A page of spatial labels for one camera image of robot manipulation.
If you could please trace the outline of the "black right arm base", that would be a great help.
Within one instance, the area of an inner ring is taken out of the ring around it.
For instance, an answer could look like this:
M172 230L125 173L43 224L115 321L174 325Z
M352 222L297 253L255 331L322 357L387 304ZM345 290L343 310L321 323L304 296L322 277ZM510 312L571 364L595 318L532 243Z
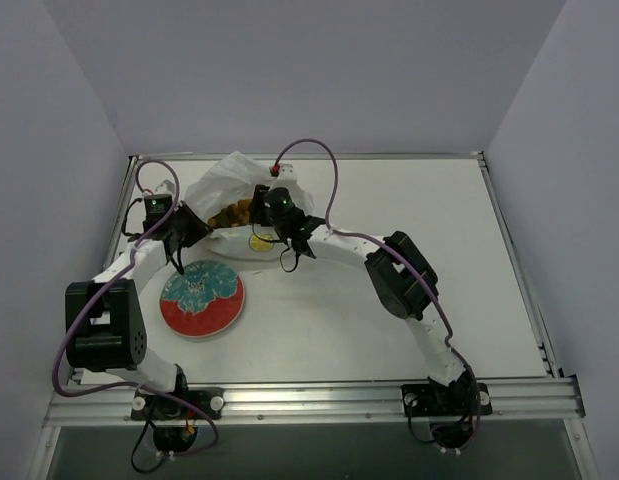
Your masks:
M429 379L403 384L403 412L412 438L459 456L475 440L483 417L493 414L488 387L464 372L448 386Z

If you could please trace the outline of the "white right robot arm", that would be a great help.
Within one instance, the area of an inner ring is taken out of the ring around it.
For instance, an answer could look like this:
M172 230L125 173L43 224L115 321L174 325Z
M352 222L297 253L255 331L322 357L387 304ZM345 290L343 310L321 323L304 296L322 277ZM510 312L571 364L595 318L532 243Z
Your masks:
M276 241L294 253L358 267L370 278L379 302L405 322L418 346L433 400L444 412L458 411L476 390L468 362L451 345L453 329L439 303L438 276L410 237L396 231L388 237L339 231L306 214L284 187L255 187L250 207L256 225L271 226Z

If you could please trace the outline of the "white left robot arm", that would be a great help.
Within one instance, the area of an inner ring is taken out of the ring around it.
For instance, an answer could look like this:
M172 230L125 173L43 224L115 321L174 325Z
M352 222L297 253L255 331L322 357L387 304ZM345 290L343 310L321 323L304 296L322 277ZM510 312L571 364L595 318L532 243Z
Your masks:
M57 358L74 368L119 376L112 387L152 392L155 408L179 419L191 405L186 377L180 366L149 348L139 296L155 274L212 228L168 194L147 196L144 206L144 232L102 273L67 287L66 337Z

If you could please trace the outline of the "white plastic bag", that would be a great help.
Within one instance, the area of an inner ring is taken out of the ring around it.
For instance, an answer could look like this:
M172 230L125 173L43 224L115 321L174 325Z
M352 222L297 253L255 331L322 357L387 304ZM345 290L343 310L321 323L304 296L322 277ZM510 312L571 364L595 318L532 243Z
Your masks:
M240 200L252 199L255 186L273 187L270 168L263 163L233 152L212 166L197 182L190 185L184 203L205 223L223 208ZM313 212L312 195L297 183L286 187L294 203L306 214ZM274 244L271 227L246 226L213 229L200 241L208 251L235 260L274 261L283 251Z

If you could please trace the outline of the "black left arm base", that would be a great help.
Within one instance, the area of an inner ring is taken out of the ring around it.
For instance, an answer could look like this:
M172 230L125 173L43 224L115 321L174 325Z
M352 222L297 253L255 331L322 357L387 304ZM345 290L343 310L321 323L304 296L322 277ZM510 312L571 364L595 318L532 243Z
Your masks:
M205 387L182 392L181 401L136 391L130 419L148 421L157 451L173 456L198 453L220 440L217 420L225 405L224 390Z

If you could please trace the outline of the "fake longan bunch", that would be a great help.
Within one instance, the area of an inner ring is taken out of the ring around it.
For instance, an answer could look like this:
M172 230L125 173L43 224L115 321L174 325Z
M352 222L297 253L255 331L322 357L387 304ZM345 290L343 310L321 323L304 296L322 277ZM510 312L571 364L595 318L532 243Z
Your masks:
M207 224L212 229L236 228L249 225L251 223L251 204L251 199L240 199L212 216L207 221Z

